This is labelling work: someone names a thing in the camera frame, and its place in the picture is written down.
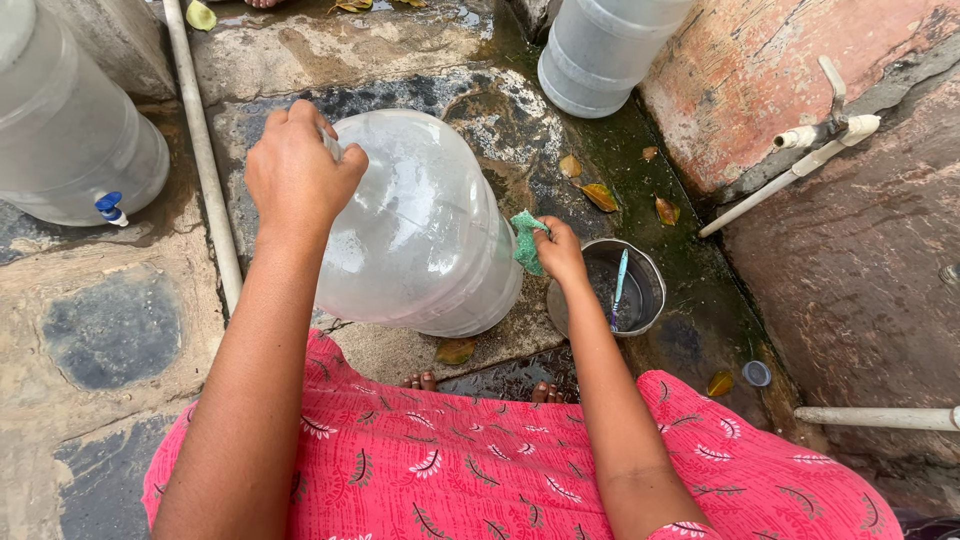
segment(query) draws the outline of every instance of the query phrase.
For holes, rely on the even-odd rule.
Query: foot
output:
[[[433,376],[432,371],[424,371],[420,374],[411,373],[407,377],[403,378],[403,382],[400,384],[400,386],[403,388],[413,388],[414,390],[436,392],[437,379]]]
[[[283,0],[245,0],[251,6],[255,8],[272,8],[276,4],[279,4]]]
[[[535,404],[564,404],[564,394],[557,391],[556,384],[547,384],[541,380],[534,386],[533,402]]]

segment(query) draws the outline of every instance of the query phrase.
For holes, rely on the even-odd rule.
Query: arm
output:
[[[308,101],[267,119],[247,155],[256,256],[213,360],[153,537],[282,538],[297,456],[303,357],[326,238],[367,168]]]
[[[563,221],[541,218],[550,238],[534,231],[540,263],[557,280],[569,310],[597,488],[617,540],[642,540],[680,521],[707,524],[670,463],[660,431],[636,389],[587,280],[580,241]]]

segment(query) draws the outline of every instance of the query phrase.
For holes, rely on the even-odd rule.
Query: pink nightgown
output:
[[[579,405],[380,384],[318,331],[305,369],[289,538],[612,539]],[[887,503],[843,465],[755,430],[662,371],[636,384],[712,524],[665,524],[649,539],[902,538]],[[194,406],[144,478],[151,526]]]

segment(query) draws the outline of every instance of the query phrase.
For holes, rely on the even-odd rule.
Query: green sponge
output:
[[[514,259],[521,266],[527,269],[534,276],[544,274],[543,267],[540,266],[540,260],[537,259],[537,245],[534,244],[534,227],[550,234],[550,229],[537,221],[527,210],[510,218],[510,222],[516,227],[516,251]]]

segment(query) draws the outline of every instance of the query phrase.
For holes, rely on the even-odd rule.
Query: hand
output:
[[[552,215],[538,217],[537,220],[550,229],[549,236],[540,229],[534,229],[537,256],[543,269],[557,280],[560,287],[587,283],[587,267],[584,265],[584,254],[580,251],[580,240],[570,226]]]
[[[247,154],[244,182],[260,212],[260,233],[302,240],[313,246],[329,233],[367,170],[367,153],[350,144],[334,161],[318,129],[333,138],[326,118],[309,101],[267,118],[263,136]]]

